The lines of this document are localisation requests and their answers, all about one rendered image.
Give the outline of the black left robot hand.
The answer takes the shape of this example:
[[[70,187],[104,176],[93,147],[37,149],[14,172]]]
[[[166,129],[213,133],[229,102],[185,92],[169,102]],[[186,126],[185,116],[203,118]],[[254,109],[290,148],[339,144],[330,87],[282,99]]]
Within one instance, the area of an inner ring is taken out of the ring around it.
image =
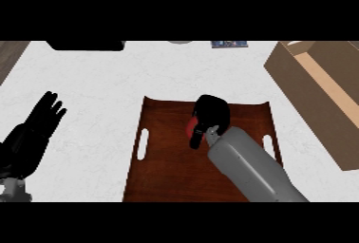
[[[48,91],[24,123],[0,142],[0,179],[25,179],[36,172],[49,139],[67,114],[58,94]]]

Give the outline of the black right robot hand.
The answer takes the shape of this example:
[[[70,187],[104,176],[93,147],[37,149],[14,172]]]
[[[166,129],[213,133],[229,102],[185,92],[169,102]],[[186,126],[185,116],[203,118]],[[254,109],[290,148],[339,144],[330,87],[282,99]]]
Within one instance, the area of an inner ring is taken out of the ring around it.
[[[198,149],[207,130],[212,127],[217,127],[216,134],[222,136],[229,128],[231,108],[228,102],[204,94],[195,102],[192,118],[197,120],[197,123],[189,128],[189,147]]]

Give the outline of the blue printed packet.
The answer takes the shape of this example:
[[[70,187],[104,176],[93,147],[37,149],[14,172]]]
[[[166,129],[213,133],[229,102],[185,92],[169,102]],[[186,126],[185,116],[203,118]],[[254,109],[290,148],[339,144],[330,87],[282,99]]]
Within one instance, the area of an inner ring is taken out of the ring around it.
[[[249,47],[247,41],[210,41],[212,48]]]

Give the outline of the brown wooden tray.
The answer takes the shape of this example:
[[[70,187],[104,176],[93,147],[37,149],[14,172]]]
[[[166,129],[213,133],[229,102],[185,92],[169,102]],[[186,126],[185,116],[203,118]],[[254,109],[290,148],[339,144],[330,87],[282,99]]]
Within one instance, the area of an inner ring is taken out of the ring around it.
[[[150,132],[147,155],[130,162],[126,202],[244,202],[243,193],[207,158],[189,148],[194,102],[144,99],[138,130]]]

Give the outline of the black appliance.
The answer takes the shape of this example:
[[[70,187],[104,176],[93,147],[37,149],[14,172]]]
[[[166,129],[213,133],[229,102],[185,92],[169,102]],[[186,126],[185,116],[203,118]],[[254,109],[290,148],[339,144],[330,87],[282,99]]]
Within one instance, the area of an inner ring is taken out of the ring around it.
[[[123,41],[48,41],[55,50],[67,51],[121,51]]]

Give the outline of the red tomato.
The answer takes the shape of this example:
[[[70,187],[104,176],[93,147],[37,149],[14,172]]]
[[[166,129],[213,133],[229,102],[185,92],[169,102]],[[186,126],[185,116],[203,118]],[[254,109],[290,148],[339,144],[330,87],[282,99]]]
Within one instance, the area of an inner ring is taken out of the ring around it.
[[[197,120],[197,117],[194,116],[188,122],[188,125],[186,125],[186,128],[185,128],[185,133],[186,133],[186,136],[188,138],[191,139],[192,138],[192,134],[194,134],[194,128],[198,124],[198,120]]]

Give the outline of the brown cardboard box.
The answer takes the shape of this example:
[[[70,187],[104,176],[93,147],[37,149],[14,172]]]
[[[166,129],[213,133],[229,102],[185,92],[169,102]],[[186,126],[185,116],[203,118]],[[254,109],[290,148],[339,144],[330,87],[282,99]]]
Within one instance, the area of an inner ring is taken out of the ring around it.
[[[281,41],[263,65],[333,160],[359,170],[359,46]]]

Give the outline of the dark wooden cabinet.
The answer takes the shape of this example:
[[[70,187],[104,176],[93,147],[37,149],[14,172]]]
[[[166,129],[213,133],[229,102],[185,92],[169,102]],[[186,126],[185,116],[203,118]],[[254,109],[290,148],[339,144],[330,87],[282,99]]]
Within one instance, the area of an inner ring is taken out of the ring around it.
[[[0,85],[9,76],[28,45],[28,41],[0,41]]]

